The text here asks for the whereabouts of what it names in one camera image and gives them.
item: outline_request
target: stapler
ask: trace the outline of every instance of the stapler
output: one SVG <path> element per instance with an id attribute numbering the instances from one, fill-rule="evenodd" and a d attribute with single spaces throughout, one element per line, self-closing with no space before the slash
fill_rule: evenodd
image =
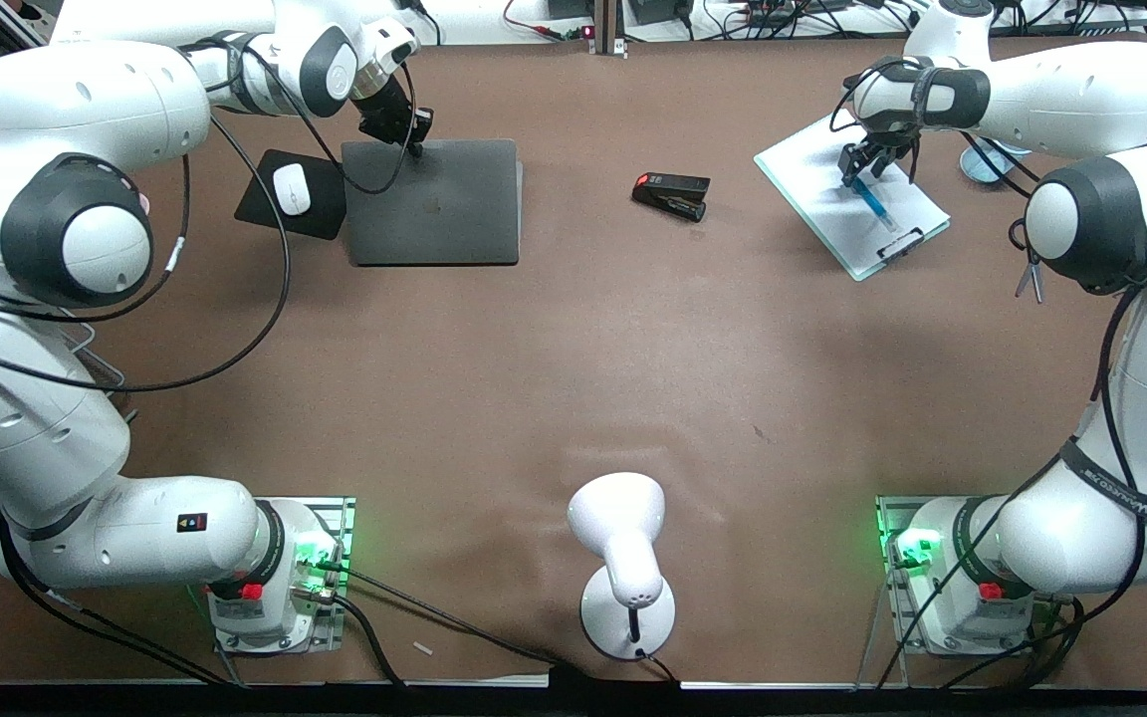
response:
<path id="1" fill-rule="evenodd" d="M 646 172 L 638 178 L 637 186 L 631 190 L 631 197 L 638 203 L 661 209 L 692 223 L 700 223 L 705 216 L 705 190 L 710 189 L 710 178 Z"/>

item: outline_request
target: desk lamp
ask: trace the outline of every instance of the desk lamp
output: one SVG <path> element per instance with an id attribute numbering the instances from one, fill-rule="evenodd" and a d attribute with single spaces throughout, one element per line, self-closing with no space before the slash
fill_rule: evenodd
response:
<path id="1" fill-rule="evenodd" d="M 640 473 L 600 476 L 570 500 L 574 535 L 604 560 L 583 591 L 583 631 L 609 657 L 649 656 L 674 626 L 676 598 L 653 551 L 665 514 L 661 486 Z"/>

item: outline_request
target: clipboard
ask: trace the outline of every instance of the clipboard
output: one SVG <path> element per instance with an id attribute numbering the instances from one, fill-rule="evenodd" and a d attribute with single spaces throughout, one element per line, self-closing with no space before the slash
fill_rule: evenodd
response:
<path id="1" fill-rule="evenodd" d="M 842 109 L 834 122 L 851 123 L 852 116 Z M 838 154 L 843 146 L 864 137 L 860 126 L 829 132 L 829 117 L 822 117 L 755 157 L 765 177 L 855 281 L 873 276 L 950 226 L 950 215 L 912 185 L 896 164 L 888 166 L 882 178 L 869 171 L 860 176 L 892 219 L 892 227 L 860 194 L 842 185 Z"/>

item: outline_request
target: pen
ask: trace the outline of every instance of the pen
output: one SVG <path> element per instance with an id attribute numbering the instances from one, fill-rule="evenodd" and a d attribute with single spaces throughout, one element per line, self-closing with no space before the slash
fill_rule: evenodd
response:
<path id="1" fill-rule="evenodd" d="M 882 201 L 875 198 L 874 192 L 871 192 L 871 187 L 865 186 L 865 181 L 861 181 L 861 178 L 855 178 L 855 180 L 852 180 L 852 192 L 856 192 L 857 196 L 865 200 L 865 204 L 868 205 L 872 212 L 874 212 L 874 216 L 879 218 L 880 223 L 883 223 L 883 226 L 887 227 L 888 231 L 900 231 L 900 227 L 897 227 L 896 221 L 892 221 L 892 217 L 888 213 L 888 210 L 883 209 Z"/>

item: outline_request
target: white mouse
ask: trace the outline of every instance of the white mouse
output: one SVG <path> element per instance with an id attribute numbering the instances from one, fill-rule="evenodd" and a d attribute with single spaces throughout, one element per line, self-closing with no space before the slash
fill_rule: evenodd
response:
<path id="1" fill-rule="evenodd" d="M 273 192 L 276 203 L 282 205 L 282 212 L 290 217 L 299 217 L 313 206 L 309 196 L 309 180 L 304 177 L 304 164 L 286 164 L 273 172 Z"/>

